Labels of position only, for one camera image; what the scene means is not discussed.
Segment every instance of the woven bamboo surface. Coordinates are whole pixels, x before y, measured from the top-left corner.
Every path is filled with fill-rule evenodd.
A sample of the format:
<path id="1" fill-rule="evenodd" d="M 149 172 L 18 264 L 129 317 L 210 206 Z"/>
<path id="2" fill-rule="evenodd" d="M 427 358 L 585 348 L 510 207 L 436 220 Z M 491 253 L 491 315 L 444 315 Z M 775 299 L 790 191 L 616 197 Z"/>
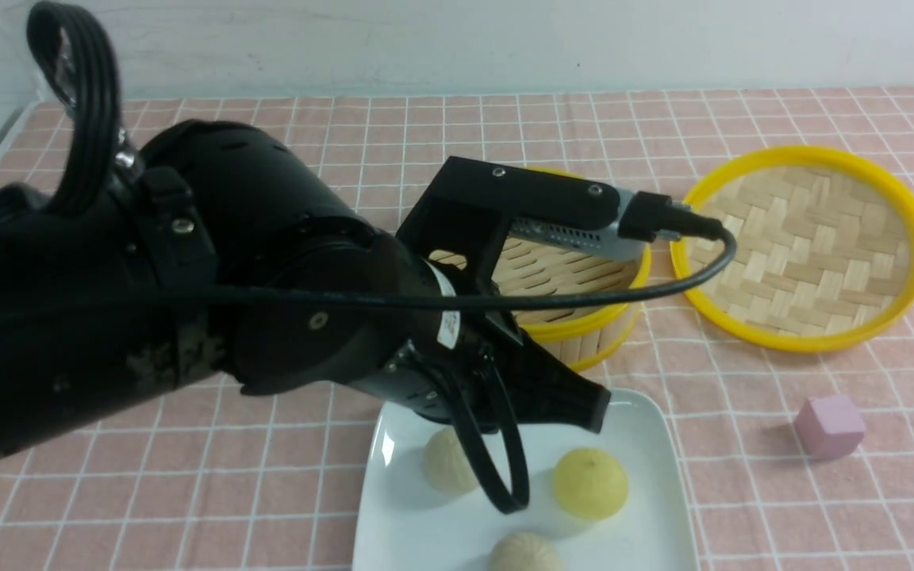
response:
<path id="1" fill-rule="evenodd" d="M 701 207 L 739 240 L 726 270 L 701 287 L 747 325 L 819 336 L 858 328 L 899 295 L 909 237 L 897 211 L 856 178 L 811 167 L 773 167 L 722 187 Z M 689 240 L 693 271 L 720 243 Z"/>
<path id="2" fill-rule="evenodd" d="M 439 263 L 463 265 L 454 254 L 438 252 L 431 256 Z M 638 263 L 615 263 L 580 252 L 552 248 L 540 243 L 507 239 L 500 262 L 493 272 L 504 296 L 551 296 L 555 293 L 602 292 L 627 289 L 637 278 Z M 516 312 L 517 322 L 555 323 L 577 319 L 598 308 Z"/>

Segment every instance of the pink cube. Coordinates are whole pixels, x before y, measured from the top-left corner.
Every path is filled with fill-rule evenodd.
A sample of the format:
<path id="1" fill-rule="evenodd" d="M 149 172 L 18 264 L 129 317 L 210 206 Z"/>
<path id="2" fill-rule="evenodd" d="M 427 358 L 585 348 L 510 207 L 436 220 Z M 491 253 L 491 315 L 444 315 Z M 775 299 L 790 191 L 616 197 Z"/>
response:
<path id="1" fill-rule="evenodd" d="M 795 416 L 803 449 L 814 458 L 834 459 L 855 451 L 866 436 L 859 409 L 844 394 L 810 398 Z"/>

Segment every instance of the pink checkered tablecloth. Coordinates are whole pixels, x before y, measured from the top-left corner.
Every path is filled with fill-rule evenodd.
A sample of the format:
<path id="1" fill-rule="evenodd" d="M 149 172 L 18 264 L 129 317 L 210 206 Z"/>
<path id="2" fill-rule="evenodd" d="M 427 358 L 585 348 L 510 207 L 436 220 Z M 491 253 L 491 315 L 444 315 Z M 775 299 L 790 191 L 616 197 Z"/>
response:
<path id="1" fill-rule="evenodd" d="M 447 155 L 682 197 L 732 156 L 815 144 L 914 189 L 914 87 L 127 107 L 138 141 L 191 117 L 260 126 L 387 230 Z M 37 109 L 1 159 L 0 185 L 52 188 L 69 135 L 58 107 Z M 668 279 L 659 248 L 653 276 Z M 704 569 L 914 570 L 914 308 L 860 347 L 796 355 L 732 339 L 672 297 L 646 304 L 628 343 L 588 375 L 665 412 Z M 789 422 L 806 397 L 831 393 L 860 406 L 866 443 L 806 462 Z M 347 569 L 378 405 L 325 384 L 243 398 L 214 378 L 8 458 L 0 571 Z"/>

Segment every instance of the white square plate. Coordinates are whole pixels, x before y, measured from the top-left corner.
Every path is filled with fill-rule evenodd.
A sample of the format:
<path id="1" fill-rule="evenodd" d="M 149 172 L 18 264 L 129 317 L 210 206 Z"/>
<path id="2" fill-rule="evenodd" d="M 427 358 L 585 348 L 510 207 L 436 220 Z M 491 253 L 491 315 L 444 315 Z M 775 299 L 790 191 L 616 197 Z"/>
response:
<path id="1" fill-rule="evenodd" d="M 658 405 L 636 391 L 613 390 L 601 434 L 576 427 L 521 427 L 531 503 L 501 515 L 482 490 L 447 498 L 429 487 L 421 451 L 441 429 L 395 404 L 380 412 L 362 488 L 352 571 L 486 571 L 496 542 L 514 531 L 549 538 L 566 570 L 696 571 L 697 548 L 668 426 Z M 486 444 L 503 476 L 500 436 Z M 582 523 L 556 507 L 555 463 L 570 450 L 605 449 L 623 463 L 630 496 L 620 513 Z"/>

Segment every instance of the robotic arm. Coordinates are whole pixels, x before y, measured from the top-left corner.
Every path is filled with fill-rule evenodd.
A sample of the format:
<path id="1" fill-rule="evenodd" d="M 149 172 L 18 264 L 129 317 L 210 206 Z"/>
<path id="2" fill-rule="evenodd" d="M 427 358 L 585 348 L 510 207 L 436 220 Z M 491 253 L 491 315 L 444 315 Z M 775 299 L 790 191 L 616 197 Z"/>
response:
<path id="1" fill-rule="evenodd" d="M 679 293 L 735 252 L 721 223 L 667 197 L 458 158 L 392 236 L 251 126 L 188 121 L 132 148 L 111 44 L 83 8 L 36 4 L 28 39 L 74 139 L 54 195 L 0 189 L 0 458 L 217 372 L 247 397 L 331 380 L 453 425 L 490 501 L 513 513 L 529 502 L 518 425 L 597 433 L 609 391 L 511 311 Z M 500 297 L 511 234 L 623 260 L 658 237 L 725 249 L 666 285 Z M 428 261 L 438 250 L 467 264 Z M 495 431 L 510 487 L 482 440 Z"/>

